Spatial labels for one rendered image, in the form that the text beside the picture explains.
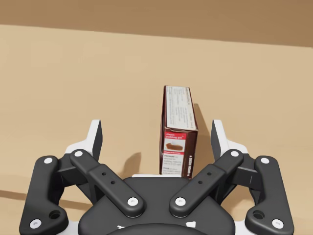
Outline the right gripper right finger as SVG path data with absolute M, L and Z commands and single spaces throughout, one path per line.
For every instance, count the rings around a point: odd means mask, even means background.
M 294 223 L 278 161 L 271 156 L 250 157 L 247 148 L 227 139 L 223 124 L 213 120 L 214 163 L 207 165 L 170 200 L 177 218 L 195 216 L 190 228 L 206 235 L 291 235 Z M 249 189 L 254 206 L 236 222 L 221 207 L 237 186 Z

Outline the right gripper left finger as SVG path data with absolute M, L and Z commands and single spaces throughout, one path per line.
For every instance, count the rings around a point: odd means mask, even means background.
M 69 219 L 59 201 L 69 186 L 77 186 L 92 204 L 107 197 L 126 217 L 143 214 L 143 198 L 108 166 L 99 163 L 102 140 L 101 121 L 94 119 L 86 139 L 69 145 L 62 158 L 43 156 L 37 159 L 22 212 L 20 234 L 64 232 Z

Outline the pale wooden shelf unit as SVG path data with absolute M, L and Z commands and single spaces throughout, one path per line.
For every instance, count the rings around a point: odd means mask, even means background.
M 159 172 L 163 87 L 189 87 L 194 173 L 214 119 L 281 169 L 313 235 L 313 0 L 0 0 L 0 235 L 19 235 L 35 161 L 102 123 L 100 162 Z

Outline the brown and white carton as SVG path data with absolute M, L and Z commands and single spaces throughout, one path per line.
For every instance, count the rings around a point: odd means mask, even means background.
M 198 125 L 189 87 L 164 86 L 159 173 L 191 179 Z

